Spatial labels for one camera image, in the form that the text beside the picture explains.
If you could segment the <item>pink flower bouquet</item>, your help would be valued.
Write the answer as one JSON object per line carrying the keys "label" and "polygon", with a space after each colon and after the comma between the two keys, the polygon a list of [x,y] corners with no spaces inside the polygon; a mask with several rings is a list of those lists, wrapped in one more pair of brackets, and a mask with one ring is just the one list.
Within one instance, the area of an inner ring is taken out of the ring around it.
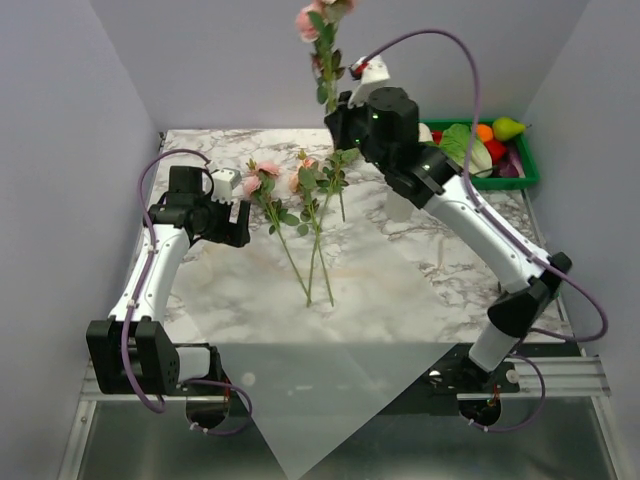
{"label": "pink flower bouquet", "polygon": [[309,301],[311,299],[309,288],[302,279],[283,234],[284,226],[298,227],[300,219],[296,215],[290,214],[277,197],[276,183],[280,177],[280,168],[271,162],[256,162],[253,158],[249,159],[246,167],[247,174],[243,184],[244,195],[252,204],[262,210],[269,223],[269,234],[276,235],[279,239],[295,278],[304,292],[305,299]]}

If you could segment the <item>pink bud flower stem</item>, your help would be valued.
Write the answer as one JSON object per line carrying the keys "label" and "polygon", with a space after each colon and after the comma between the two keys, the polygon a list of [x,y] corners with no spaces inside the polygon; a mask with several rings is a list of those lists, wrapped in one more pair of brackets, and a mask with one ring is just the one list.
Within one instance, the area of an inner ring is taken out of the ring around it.
{"label": "pink bud flower stem", "polygon": [[322,281],[326,290],[327,299],[331,307],[335,306],[331,280],[322,251],[323,220],[331,199],[330,181],[327,171],[321,163],[310,156],[305,150],[300,149],[296,155],[297,161],[293,172],[289,175],[289,190],[300,200],[298,218],[300,224],[297,227],[298,234],[312,237],[312,247],[309,257],[309,269],[307,278],[307,305],[313,300],[313,282],[318,274],[322,275]]}

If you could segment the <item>pink rose stem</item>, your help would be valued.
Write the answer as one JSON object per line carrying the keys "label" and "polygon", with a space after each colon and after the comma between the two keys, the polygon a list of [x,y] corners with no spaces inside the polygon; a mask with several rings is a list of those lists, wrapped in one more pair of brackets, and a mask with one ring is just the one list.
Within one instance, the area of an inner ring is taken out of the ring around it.
{"label": "pink rose stem", "polygon": [[337,108],[338,81],[346,68],[342,65],[342,52],[335,45],[342,19],[353,12],[358,1],[311,1],[295,19],[300,39],[313,46],[310,53],[311,69],[315,81],[316,101],[332,113]]}

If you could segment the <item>white wrapping paper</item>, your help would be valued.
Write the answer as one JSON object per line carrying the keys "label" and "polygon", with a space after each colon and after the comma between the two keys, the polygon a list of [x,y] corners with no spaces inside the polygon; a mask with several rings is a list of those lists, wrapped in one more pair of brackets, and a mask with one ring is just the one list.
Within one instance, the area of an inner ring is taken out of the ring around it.
{"label": "white wrapping paper", "polygon": [[298,479],[389,405],[449,350],[434,327],[447,312],[375,231],[324,246],[333,292],[307,303],[276,244],[206,247],[173,284],[200,339],[253,403],[284,474]]}

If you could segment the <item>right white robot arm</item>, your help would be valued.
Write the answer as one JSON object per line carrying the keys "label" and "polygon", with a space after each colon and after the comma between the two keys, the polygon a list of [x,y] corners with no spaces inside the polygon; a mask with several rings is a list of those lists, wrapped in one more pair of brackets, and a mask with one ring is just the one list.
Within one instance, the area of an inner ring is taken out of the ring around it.
{"label": "right white robot arm", "polygon": [[523,340],[558,293],[572,262],[531,244],[467,187],[461,167],[441,149],[419,139],[418,106],[398,87],[381,87],[359,106],[340,93],[325,118],[334,145],[356,148],[387,185],[419,210],[444,223],[493,271],[503,292],[488,308],[489,324],[471,346],[460,379],[480,392],[496,368]]}

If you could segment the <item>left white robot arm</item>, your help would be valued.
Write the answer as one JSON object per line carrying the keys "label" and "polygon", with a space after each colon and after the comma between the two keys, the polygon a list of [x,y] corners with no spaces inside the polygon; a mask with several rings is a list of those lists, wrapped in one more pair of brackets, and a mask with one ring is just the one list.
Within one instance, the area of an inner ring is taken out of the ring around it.
{"label": "left white robot arm", "polygon": [[231,215],[240,180],[231,168],[170,168],[167,191],[143,219],[141,252],[123,294],[108,317],[91,322],[86,332],[102,393],[209,395],[220,387],[216,347],[174,343],[163,322],[178,267],[192,246],[249,243],[249,203],[240,201],[238,215]]}

